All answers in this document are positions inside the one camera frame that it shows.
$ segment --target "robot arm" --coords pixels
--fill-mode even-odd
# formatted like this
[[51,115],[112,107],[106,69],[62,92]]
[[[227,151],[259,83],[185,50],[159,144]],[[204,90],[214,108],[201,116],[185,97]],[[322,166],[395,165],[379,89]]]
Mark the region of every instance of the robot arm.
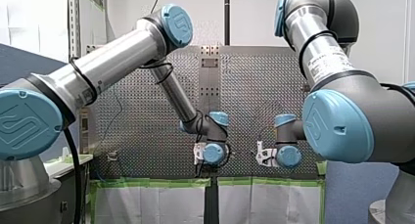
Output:
[[[91,54],[48,75],[32,74],[5,86],[0,91],[0,139],[5,139],[0,140],[0,159],[20,160],[44,152],[75,121],[80,108],[93,104],[98,95],[138,67],[150,69],[186,130],[197,133],[195,122],[202,116],[172,68],[163,63],[170,52],[188,45],[192,36],[187,13],[174,5],[164,6],[139,20],[130,33]],[[226,132],[210,119],[202,129],[198,133],[213,141],[226,141]]]
[[385,89],[348,60],[358,34],[349,0],[280,0],[275,24],[275,35],[284,36],[295,50],[311,87],[302,122],[276,117],[283,122],[277,128],[290,129],[279,130],[277,141],[305,136],[317,154],[350,163],[405,163],[415,157],[413,93],[394,85]]

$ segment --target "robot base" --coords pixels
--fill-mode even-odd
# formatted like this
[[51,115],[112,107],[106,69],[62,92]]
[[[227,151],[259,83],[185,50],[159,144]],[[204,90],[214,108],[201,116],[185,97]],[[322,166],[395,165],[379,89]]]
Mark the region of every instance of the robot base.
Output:
[[52,180],[46,192],[37,196],[0,206],[1,224],[61,223],[65,206],[58,199],[61,182]]

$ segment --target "white wall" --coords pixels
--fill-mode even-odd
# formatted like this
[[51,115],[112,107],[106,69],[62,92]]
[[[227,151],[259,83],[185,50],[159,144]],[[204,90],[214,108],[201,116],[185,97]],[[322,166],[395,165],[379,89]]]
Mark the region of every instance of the white wall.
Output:
[[105,9],[93,0],[79,0],[81,55],[86,55],[87,45],[107,43]]
[[[155,0],[108,0],[108,38],[130,31],[134,23],[150,14]],[[192,18],[193,44],[216,44],[223,40],[223,0],[160,0],[155,10],[174,3]]]
[[409,47],[406,54],[408,54],[407,62],[408,62],[408,79],[409,81],[415,81],[415,0],[411,0],[411,3],[408,5],[407,9],[408,15],[408,27],[409,30]]
[[66,62],[68,0],[0,0],[0,43]]
[[403,83],[407,0],[351,1],[360,19],[351,61],[357,68],[375,74],[379,81]]
[[231,0],[231,45],[287,46],[283,38],[273,35],[277,2]]

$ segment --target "green tape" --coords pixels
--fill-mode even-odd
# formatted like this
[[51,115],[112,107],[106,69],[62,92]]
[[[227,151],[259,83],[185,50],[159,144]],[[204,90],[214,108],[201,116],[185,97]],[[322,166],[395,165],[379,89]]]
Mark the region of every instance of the green tape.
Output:
[[295,180],[284,178],[266,178],[266,177],[238,177],[238,178],[219,178],[219,186],[237,186],[237,185],[280,185],[280,186],[297,186],[297,187],[321,187],[324,180]]
[[193,188],[206,187],[209,179],[150,179],[150,178],[120,178],[104,181],[91,181],[97,188],[125,188],[125,187],[149,187],[149,188]]
[[318,175],[320,175],[320,176],[326,175],[326,173],[327,173],[327,160],[317,161],[315,163],[317,165]]
[[252,177],[218,178],[219,186],[251,185],[252,183],[253,183],[253,178]]
[[97,200],[97,187],[94,186],[94,183],[90,183],[89,188],[89,205],[91,205],[91,224],[95,223],[95,203]]
[[326,205],[325,205],[325,203],[326,203],[325,193],[326,193],[326,183],[325,183],[324,180],[322,180],[321,190],[320,190],[320,224],[324,224],[325,218],[326,218],[325,217],[325,213],[326,213],[326,210],[325,210],[325,207],[326,207]]

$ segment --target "robotic arm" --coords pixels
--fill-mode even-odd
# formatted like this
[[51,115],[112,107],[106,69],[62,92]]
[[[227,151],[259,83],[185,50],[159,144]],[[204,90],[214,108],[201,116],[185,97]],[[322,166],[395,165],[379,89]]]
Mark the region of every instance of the robotic arm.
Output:
[[275,35],[297,53],[311,93],[302,121],[277,115],[277,141],[306,139],[329,160],[406,163],[415,158],[413,93],[394,85],[385,89],[350,63],[346,53],[358,27],[349,0],[279,1]]
[[[46,199],[59,189],[58,181],[49,180],[38,155],[75,122],[82,107],[93,104],[98,95],[136,68],[148,68],[152,72],[186,132],[207,136],[203,151],[206,163],[216,165],[223,161],[227,153],[227,114],[198,114],[172,71],[172,65],[164,62],[169,53],[187,46],[192,36],[188,14],[178,6],[167,5],[138,20],[130,33],[91,54],[70,60],[68,65],[48,75],[31,74],[0,89],[2,218],[10,217],[13,223],[23,223],[16,220],[23,215],[10,210]],[[51,220],[53,217],[29,221],[49,223]]]

